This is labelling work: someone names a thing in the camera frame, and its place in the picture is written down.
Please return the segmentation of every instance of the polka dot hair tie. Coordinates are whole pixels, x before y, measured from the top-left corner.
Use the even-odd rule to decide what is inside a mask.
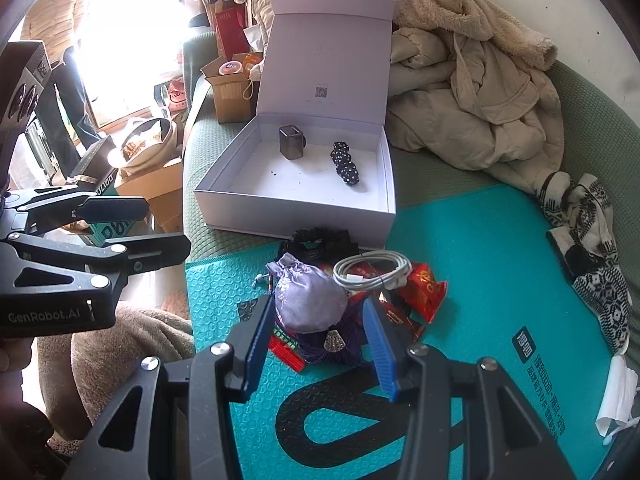
[[[334,142],[334,150],[331,152],[335,171],[344,180],[347,186],[355,186],[360,181],[358,168],[351,160],[349,145],[341,140]]]

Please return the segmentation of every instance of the open gift box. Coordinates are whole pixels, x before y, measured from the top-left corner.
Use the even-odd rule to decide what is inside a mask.
[[[195,189],[211,228],[286,238],[297,229],[347,229],[380,248],[396,214],[384,131],[391,0],[271,0],[274,20],[257,115]],[[280,153],[294,124],[304,155]],[[360,173],[347,186],[330,153],[347,142]]]

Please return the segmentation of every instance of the person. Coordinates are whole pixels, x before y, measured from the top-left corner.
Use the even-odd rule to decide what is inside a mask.
[[[35,113],[65,178],[80,161],[80,155],[60,114],[54,85],[82,145],[89,148],[100,140],[86,113],[84,86],[74,59],[83,15],[84,0],[37,0],[25,16],[20,35],[22,40],[44,42],[53,69]]]

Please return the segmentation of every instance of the purple yarn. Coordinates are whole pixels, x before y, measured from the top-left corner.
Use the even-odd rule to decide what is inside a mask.
[[[360,364],[362,362],[360,345],[366,343],[364,329],[360,323],[361,307],[362,303],[352,304],[350,301],[340,321],[329,327],[328,330],[310,334],[294,334],[293,337],[298,342],[298,349],[305,361],[309,364],[322,361],[350,366]],[[344,341],[345,347],[339,352],[328,352],[324,348],[327,333],[331,330],[336,330]]]

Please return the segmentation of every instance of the orange package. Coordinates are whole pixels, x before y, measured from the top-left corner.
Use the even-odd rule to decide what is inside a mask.
[[[427,264],[412,262],[412,267],[414,270],[407,277],[406,286],[396,289],[396,292],[427,323],[431,323],[447,295],[447,282],[437,282]]]

